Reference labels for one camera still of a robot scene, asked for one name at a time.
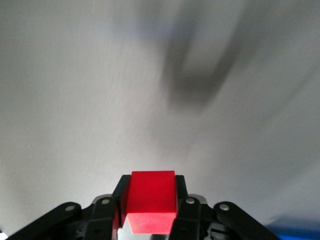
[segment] red block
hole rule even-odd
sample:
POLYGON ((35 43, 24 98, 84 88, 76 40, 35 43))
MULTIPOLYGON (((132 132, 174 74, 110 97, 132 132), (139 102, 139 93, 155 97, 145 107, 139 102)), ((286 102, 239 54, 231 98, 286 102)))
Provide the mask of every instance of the red block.
POLYGON ((126 218, 133 234, 169 234, 177 216, 174 171, 133 171, 126 218))

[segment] silver screw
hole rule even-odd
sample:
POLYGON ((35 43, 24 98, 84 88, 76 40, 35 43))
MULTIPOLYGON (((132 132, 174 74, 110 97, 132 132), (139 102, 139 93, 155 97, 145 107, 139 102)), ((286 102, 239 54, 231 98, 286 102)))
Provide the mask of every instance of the silver screw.
POLYGON ((67 206, 67 207, 65 208, 65 211, 66 211, 66 212, 69 212, 69 211, 72 211, 73 209, 75 209, 75 205, 67 206))
POLYGON ((220 206, 219 206, 219 208, 221 209, 221 210, 223 210, 223 211, 228 211, 230 208, 229 208, 229 206, 227 205, 227 204, 221 204, 220 206))
POLYGON ((108 204, 110 200, 108 198, 105 198, 101 201, 102 204, 108 204))
POLYGON ((194 204, 194 203, 195 203, 195 200, 194 200, 193 198, 189 197, 189 198, 187 198, 187 199, 185 200, 185 202, 186 202, 187 204, 194 204))

